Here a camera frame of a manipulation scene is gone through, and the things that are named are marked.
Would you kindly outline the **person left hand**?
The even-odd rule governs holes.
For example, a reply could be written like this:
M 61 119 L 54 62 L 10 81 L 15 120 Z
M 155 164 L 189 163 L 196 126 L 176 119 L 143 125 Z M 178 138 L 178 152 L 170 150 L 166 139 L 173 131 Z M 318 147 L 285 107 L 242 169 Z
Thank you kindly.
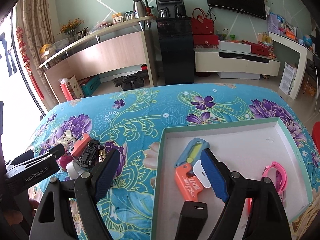
M 37 208 L 39 207 L 39 202 L 36 201 L 35 199 L 30 198 L 29 199 L 29 204 L 31 208 L 31 216 L 34 217 Z M 9 226 L 12 226 L 14 224 L 19 224 L 23 220 L 23 215 L 20 211 L 16 210 L 7 210 L 3 212 L 3 216 Z

